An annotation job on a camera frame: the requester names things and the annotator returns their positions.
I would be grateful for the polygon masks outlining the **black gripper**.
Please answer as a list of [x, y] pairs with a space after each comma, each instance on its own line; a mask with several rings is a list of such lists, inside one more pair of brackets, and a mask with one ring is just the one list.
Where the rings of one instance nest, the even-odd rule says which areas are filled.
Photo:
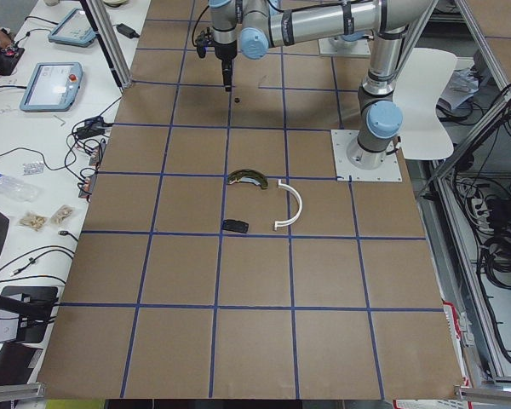
[[234, 30], [219, 31], [207, 27], [195, 38], [195, 48], [200, 59], [204, 59], [210, 48], [221, 61], [221, 72], [224, 89], [229, 92], [229, 84], [233, 82], [233, 61], [238, 54], [238, 45]]

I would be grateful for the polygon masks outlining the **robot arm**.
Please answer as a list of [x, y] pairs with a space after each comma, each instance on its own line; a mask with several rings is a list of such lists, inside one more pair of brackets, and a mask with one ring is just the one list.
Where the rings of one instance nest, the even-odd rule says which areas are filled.
[[238, 55], [237, 24], [243, 22], [249, 2], [241, 0], [208, 1], [211, 27], [201, 31], [194, 40], [198, 57], [204, 59], [208, 48], [213, 48], [221, 61], [223, 85], [226, 92], [232, 91], [233, 62]]
[[429, 1], [334, 1], [294, 9], [269, 1], [229, 1], [213, 10], [212, 20], [222, 20], [230, 29], [240, 24], [235, 39], [252, 59], [275, 47], [371, 32], [370, 59], [358, 91], [360, 130], [347, 156], [354, 166], [373, 170], [382, 164], [401, 125], [398, 120], [381, 124], [376, 115], [398, 112], [392, 99], [405, 35], [430, 9]]

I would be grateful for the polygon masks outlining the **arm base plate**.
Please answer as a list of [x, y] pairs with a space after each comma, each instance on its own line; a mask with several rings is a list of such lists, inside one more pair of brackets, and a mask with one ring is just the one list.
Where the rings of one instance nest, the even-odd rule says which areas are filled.
[[345, 58], [370, 58], [370, 47], [367, 39], [345, 41], [341, 38], [328, 37], [319, 39], [319, 53], [324, 56]]
[[381, 153], [361, 148], [357, 130], [331, 130], [338, 181], [402, 182], [399, 161], [390, 142]]

